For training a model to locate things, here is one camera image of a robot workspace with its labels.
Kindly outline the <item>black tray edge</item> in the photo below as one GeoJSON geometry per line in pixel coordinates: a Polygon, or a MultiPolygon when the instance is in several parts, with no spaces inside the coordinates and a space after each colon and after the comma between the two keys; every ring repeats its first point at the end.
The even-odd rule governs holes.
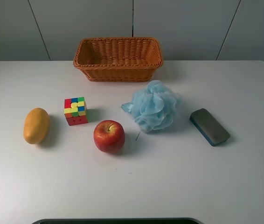
{"type": "Polygon", "coordinates": [[[202,224],[193,218],[41,219],[34,224],[202,224]]]}

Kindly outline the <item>multicolour puzzle cube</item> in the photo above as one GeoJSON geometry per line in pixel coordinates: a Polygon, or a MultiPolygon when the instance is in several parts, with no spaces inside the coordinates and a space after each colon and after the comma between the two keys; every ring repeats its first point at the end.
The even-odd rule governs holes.
{"type": "Polygon", "coordinates": [[[77,97],[65,99],[64,116],[69,126],[87,124],[88,118],[85,98],[77,97]]]}

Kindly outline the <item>blue mesh bath loofah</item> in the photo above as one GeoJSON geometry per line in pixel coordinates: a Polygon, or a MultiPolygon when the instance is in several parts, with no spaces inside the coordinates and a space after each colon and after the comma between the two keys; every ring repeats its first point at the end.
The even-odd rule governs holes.
{"type": "Polygon", "coordinates": [[[130,102],[121,105],[121,109],[141,131],[148,133],[169,127],[180,105],[180,94],[173,92],[160,80],[153,80],[144,89],[136,91],[130,102]]]}

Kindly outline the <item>red apple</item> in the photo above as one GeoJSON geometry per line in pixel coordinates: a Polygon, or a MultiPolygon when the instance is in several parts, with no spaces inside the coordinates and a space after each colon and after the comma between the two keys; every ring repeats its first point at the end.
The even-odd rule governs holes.
{"type": "Polygon", "coordinates": [[[101,152],[115,154],[125,143],[125,132],[120,123],[104,120],[95,127],[93,139],[101,152]]]}

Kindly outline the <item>yellow mango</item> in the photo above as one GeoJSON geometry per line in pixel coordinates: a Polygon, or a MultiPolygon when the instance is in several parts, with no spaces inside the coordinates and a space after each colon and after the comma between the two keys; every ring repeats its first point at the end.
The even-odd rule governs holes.
{"type": "Polygon", "coordinates": [[[47,135],[49,120],[49,115],[44,109],[31,110],[24,122],[24,140],[29,144],[39,144],[47,135]]]}

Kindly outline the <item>orange wicker basket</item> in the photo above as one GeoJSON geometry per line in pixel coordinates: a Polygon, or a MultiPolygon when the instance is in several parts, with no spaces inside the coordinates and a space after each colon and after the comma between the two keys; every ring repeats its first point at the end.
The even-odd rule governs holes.
{"type": "Polygon", "coordinates": [[[86,38],[73,65],[92,82],[147,82],[163,59],[159,42],[151,37],[86,38]]]}

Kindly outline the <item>grey blue board eraser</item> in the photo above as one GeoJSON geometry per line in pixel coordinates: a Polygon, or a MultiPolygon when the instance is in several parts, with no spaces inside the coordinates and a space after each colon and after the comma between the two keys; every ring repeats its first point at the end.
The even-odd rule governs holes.
{"type": "Polygon", "coordinates": [[[230,138],[230,133],[205,108],[192,112],[189,120],[213,147],[230,138]]]}

